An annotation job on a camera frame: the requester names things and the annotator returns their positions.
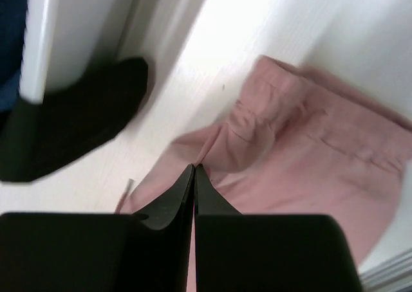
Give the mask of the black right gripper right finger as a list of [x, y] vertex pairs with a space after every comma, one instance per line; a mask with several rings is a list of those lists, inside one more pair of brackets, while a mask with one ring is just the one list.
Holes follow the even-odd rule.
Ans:
[[343, 231], [327, 215], [243, 215], [195, 170], [198, 291], [361, 291]]

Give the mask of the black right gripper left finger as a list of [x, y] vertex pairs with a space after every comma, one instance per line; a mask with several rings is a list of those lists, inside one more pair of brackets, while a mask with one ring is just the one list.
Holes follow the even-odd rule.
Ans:
[[194, 173], [133, 214], [3, 214], [1, 290], [185, 291]]

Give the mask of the pink trousers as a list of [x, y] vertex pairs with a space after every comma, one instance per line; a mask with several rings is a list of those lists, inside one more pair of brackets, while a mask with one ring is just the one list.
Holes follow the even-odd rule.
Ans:
[[[357, 269], [397, 211], [410, 159], [410, 120], [329, 73], [262, 56], [228, 115], [172, 141], [118, 210], [141, 210], [202, 166], [243, 215], [330, 216]], [[198, 291], [194, 179], [185, 291]]]

